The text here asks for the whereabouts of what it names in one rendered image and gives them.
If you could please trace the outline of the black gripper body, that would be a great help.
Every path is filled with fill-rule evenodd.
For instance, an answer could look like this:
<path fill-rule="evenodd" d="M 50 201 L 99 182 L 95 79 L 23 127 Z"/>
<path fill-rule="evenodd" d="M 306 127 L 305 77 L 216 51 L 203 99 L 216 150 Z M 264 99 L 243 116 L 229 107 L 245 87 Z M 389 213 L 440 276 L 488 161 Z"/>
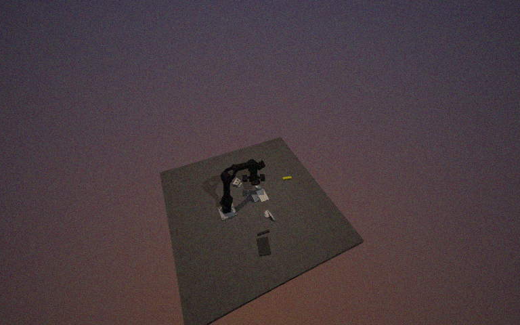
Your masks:
<path fill-rule="evenodd" d="M 257 174 L 256 174 L 256 175 L 252 175 L 252 174 L 251 174 L 251 176 L 243 175 L 243 176 L 242 176 L 242 181 L 243 181 L 243 182 L 247 182 L 247 179 L 249 179 L 249 181 L 251 181 L 251 177 L 252 177 L 252 176 L 253 176 L 253 177 L 256 177 L 256 176 L 257 176 L 257 177 L 258 177 Z M 260 176 L 258 177 L 258 179 L 261 179 L 261 181 L 265 181 L 265 175 L 264 175 L 264 174 L 260 174 Z"/>

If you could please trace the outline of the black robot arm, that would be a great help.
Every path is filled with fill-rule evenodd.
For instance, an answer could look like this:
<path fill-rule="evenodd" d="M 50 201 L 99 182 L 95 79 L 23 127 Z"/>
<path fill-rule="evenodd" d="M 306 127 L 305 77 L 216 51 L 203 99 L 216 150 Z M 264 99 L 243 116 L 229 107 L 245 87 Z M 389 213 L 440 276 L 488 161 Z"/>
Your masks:
<path fill-rule="evenodd" d="M 219 203 L 222 206 L 223 214 L 230 213 L 232 201 L 233 198 L 230 196 L 230 183 L 232 182 L 233 178 L 235 178 L 236 173 L 238 171 L 248 169 L 252 175 L 257 174 L 257 170 L 261 170 L 265 167 L 265 163 L 261 160 L 260 162 L 256 162 L 254 159 L 248 160 L 248 162 L 240 163 L 237 165 L 232 165 L 231 167 L 225 169 L 221 174 L 221 179 L 223 181 L 223 197 L 221 199 L 221 202 Z M 228 171 L 233 170 L 233 174 L 230 175 Z M 260 184 L 260 180 L 258 180 L 258 177 L 251 177 L 251 185 L 257 186 Z"/>

